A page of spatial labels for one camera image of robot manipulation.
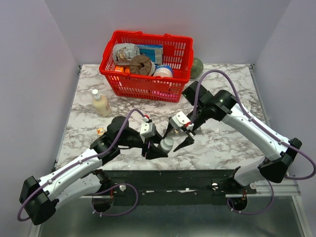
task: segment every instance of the white pump head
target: white pump head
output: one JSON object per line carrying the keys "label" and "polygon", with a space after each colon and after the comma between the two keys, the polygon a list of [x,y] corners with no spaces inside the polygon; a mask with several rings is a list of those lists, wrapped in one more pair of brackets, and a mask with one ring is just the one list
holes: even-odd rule
{"label": "white pump head", "polygon": [[92,90],[92,94],[94,95],[94,98],[96,100],[100,100],[101,96],[100,96],[99,91],[97,89]]}

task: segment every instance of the basket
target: basket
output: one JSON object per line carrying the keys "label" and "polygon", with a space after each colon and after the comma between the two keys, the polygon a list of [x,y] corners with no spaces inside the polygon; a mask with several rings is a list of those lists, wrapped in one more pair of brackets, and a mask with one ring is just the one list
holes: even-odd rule
{"label": "basket", "polygon": [[[118,43],[162,44],[163,64],[174,71],[173,78],[114,72],[113,47]],[[190,37],[142,32],[115,31],[103,53],[100,73],[118,96],[179,102],[184,85],[189,82],[193,64],[193,40]]]}

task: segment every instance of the gray floor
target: gray floor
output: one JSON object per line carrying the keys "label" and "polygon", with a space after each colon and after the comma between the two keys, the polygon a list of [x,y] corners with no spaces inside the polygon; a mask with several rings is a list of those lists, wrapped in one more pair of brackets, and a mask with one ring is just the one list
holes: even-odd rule
{"label": "gray floor", "polygon": [[[247,211],[264,208],[269,197],[253,197]],[[299,237],[303,236],[291,197],[277,197],[256,216],[231,213],[226,206],[139,206],[121,217],[92,215],[91,200],[61,207],[45,222],[41,237]],[[127,207],[116,207],[122,211]]]}

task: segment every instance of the cable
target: cable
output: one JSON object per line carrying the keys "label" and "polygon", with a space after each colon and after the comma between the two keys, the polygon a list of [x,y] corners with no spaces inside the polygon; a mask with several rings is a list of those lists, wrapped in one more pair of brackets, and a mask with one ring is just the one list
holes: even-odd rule
{"label": "cable", "polygon": [[93,205],[93,202],[92,202],[92,209],[93,209],[92,214],[98,213],[98,214],[100,214],[100,217],[101,217],[101,216],[122,216],[122,215],[125,215],[125,214],[127,214],[128,212],[132,211],[132,210],[136,207],[137,202],[138,202],[138,192],[137,192],[136,188],[135,188],[133,185],[131,185],[131,184],[125,184],[125,183],[123,183],[123,184],[116,184],[116,185],[114,185],[113,187],[110,187],[109,189],[106,189],[105,191],[102,191],[102,192],[98,192],[98,193],[93,194],[93,196],[106,193],[106,192],[108,192],[108,191],[110,191],[110,190],[113,190],[113,189],[116,188],[116,187],[119,187],[120,185],[129,186],[129,187],[131,187],[131,188],[135,191],[136,200],[135,200],[135,203],[133,204],[133,206],[132,206],[130,209],[128,209],[127,211],[124,211],[124,212],[122,212],[122,213],[118,213],[118,214],[107,214],[107,213],[103,213],[103,212],[98,212],[98,211],[96,211],[96,210],[94,209],[94,205]]}
{"label": "cable", "polygon": [[234,203],[233,203],[233,201],[232,201],[230,198],[227,199],[227,206],[229,207],[229,209],[230,209],[231,211],[233,211],[233,212],[235,212],[235,213],[238,213],[238,214],[242,214],[242,215],[257,215],[257,214],[261,214],[261,213],[263,213],[263,212],[269,210],[269,209],[272,207],[272,204],[273,204],[274,201],[275,201],[275,192],[274,192],[274,190],[273,190],[273,187],[272,187],[272,184],[270,183],[270,181],[267,180],[267,182],[268,182],[268,184],[270,185],[270,188],[271,188],[271,201],[270,201],[269,205],[268,205],[266,208],[262,209],[261,211],[255,211],[255,212],[242,212],[242,211],[237,211],[237,210],[235,210],[235,208],[234,208]]}
{"label": "cable", "polygon": [[[246,111],[246,109],[243,107],[241,101],[240,101],[240,98],[238,96],[238,93],[237,93],[237,90],[233,84],[233,81],[229,78],[229,76],[220,71],[220,70],[217,70],[217,69],[214,69],[214,70],[210,70],[210,71],[207,71],[206,73],[203,74],[203,76],[201,77],[201,79],[199,80],[198,84],[197,84],[197,90],[196,90],[196,96],[195,96],[195,100],[194,100],[194,108],[193,108],[193,116],[192,118],[195,118],[196,117],[196,113],[197,113],[197,108],[198,108],[198,93],[199,93],[199,88],[202,84],[202,81],[203,79],[210,73],[219,73],[219,74],[222,74],[229,82],[229,84],[231,85],[232,89],[233,89],[233,92],[235,94],[235,97],[237,99],[237,103],[239,104],[241,110],[243,111],[243,113],[250,119],[251,118],[251,115]],[[285,176],[285,178],[287,179],[292,179],[292,180],[305,180],[305,179],[310,179],[312,177],[315,176],[316,174],[316,163],[312,160],[312,158],[310,158],[306,153],[304,153],[303,151],[281,141],[280,139],[278,139],[274,134],[270,133],[264,126],[262,126],[256,119],[252,119],[251,120],[255,125],[257,125],[262,131],[264,131],[266,134],[268,134],[270,137],[272,137],[274,140],[276,140],[278,143],[296,151],[297,153],[301,154],[302,156],[304,156],[312,165],[313,165],[313,172],[310,174],[310,175],[307,175],[305,177],[293,177],[293,176]]]}
{"label": "cable", "polygon": [[[126,118],[125,118],[125,120],[124,120],[124,122],[123,122],[123,124],[122,124],[122,127],[119,129],[117,136],[115,137],[113,143],[109,146],[109,148],[107,148],[106,151],[104,151],[104,152],[102,152],[102,153],[100,153],[100,154],[96,154],[96,155],[93,155],[93,156],[90,156],[90,157],[86,157],[86,158],[82,159],[81,161],[82,161],[82,162],[85,162],[85,161],[87,161],[87,160],[89,160],[89,159],[91,159],[91,158],[95,158],[95,157],[98,157],[98,156],[103,156],[103,155],[105,155],[106,153],[108,153],[108,152],[115,146],[115,144],[118,142],[118,139],[119,139],[120,135],[122,134],[122,132],[123,132],[123,130],[124,130],[126,124],[127,124],[127,121],[128,121],[128,119],[129,119],[129,117],[130,117],[130,116],[132,115],[132,113],[135,112],[135,111],[138,112],[142,117],[144,117],[144,114],[143,114],[141,111],[139,111],[139,109],[132,109],[132,110],[127,114],[127,116],[126,116]],[[57,173],[56,175],[54,175],[54,176],[51,178],[51,180],[55,180],[55,179],[58,178],[60,175],[62,175],[62,174],[65,173],[66,171],[72,169],[73,167],[75,167],[75,166],[78,165],[78,164],[80,164],[79,161],[76,162],[76,163],[73,163],[72,165],[70,165],[70,166],[68,166],[68,167],[66,167],[64,170],[62,170],[61,172],[59,172],[59,173]],[[23,204],[21,205],[21,207],[20,207],[20,209],[19,209],[19,211],[18,211],[18,214],[17,214],[17,219],[18,219],[18,221],[27,221],[27,220],[30,219],[30,217],[21,218],[21,213],[22,213],[24,207],[26,206],[26,204],[27,204],[40,190],[42,190],[42,189],[43,189],[44,187],[46,187],[48,184],[49,184],[49,181],[45,182],[42,186],[38,187],[38,188],[37,188],[33,193],[31,193],[31,195],[28,196],[28,198],[23,202]]]}

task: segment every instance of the blue lid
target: blue lid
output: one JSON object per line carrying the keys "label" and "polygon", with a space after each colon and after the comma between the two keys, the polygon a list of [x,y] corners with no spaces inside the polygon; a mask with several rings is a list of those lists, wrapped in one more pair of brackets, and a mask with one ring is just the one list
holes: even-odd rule
{"label": "blue lid", "polygon": [[172,72],[172,75],[174,75],[173,74],[173,69],[170,66],[168,66],[168,65],[160,65],[156,69],[158,69],[158,68],[167,68],[167,69],[169,69]]}

